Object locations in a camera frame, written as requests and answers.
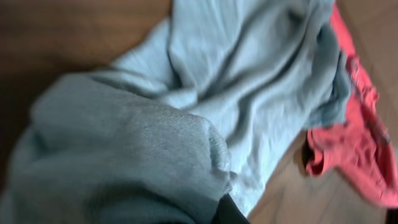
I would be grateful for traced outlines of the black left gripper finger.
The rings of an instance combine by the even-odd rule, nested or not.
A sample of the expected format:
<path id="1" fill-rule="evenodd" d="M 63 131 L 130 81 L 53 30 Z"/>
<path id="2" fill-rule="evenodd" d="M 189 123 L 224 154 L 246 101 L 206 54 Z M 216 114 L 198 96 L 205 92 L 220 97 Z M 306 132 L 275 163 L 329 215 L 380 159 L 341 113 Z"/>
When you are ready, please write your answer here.
<path id="1" fill-rule="evenodd" d="M 250 222 L 239 211 L 231 196 L 226 194 L 219 201 L 212 224 L 250 224 Z"/>

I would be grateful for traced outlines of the red t-shirt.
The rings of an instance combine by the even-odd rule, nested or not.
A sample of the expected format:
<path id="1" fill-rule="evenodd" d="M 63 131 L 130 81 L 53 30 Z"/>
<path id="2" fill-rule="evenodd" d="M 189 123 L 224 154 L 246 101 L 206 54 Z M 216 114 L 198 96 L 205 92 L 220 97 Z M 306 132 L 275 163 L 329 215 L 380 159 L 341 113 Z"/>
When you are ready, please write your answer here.
<path id="1" fill-rule="evenodd" d="M 330 24 L 347 55 L 345 70 L 352 85 L 343 124 L 311 129 L 307 142 L 313 152 L 305 165 L 311 176 L 337 168 L 369 202 L 397 208 L 397 166 L 394 146 L 379 119 L 379 93 L 356 56 L 351 34 L 333 7 Z"/>

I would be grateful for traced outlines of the light blue polo shirt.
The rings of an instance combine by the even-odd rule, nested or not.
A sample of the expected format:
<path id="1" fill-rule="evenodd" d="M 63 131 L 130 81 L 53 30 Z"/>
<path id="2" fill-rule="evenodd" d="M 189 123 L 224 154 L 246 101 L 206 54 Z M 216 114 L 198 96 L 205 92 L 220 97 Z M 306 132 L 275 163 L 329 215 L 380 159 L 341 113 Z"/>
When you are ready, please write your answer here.
<path id="1" fill-rule="evenodd" d="M 303 129 L 345 119 L 332 1 L 174 1 L 108 68 L 33 105 L 2 223 L 211 223 L 248 215 Z"/>

